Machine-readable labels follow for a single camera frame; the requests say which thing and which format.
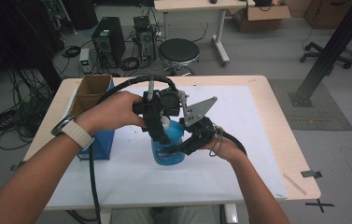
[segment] stool seat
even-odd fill
[[[169,39],[159,46],[159,56],[171,63],[190,63],[199,57],[199,48],[186,39]]]

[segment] plastic bottle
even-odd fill
[[[159,165],[174,165],[180,163],[184,160],[185,154],[182,152],[176,152],[168,154],[164,152],[164,149],[170,146],[179,145],[182,143],[182,135],[184,135],[184,128],[181,124],[168,119],[167,117],[162,117],[162,124],[164,132],[170,139],[170,144],[161,145],[159,142],[154,142],[151,140],[152,153]]]

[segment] pants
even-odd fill
[[[149,208],[113,209],[111,224],[154,224]],[[215,224],[211,206],[174,207],[171,224]]]

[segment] person's right arm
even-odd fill
[[[211,148],[215,142],[216,137],[205,148]],[[213,151],[231,164],[243,193],[251,224],[289,223],[283,209],[242,150],[225,137],[222,138],[221,148],[219,146],[218,142]]]

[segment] forearm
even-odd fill
[[[251,223],[289,223],[283,209],[247,156],[240,151],[230,163],[236,173]]]
[[[65,134],[42,147],[0,189],[0,223],[34,223],[78,151]]]

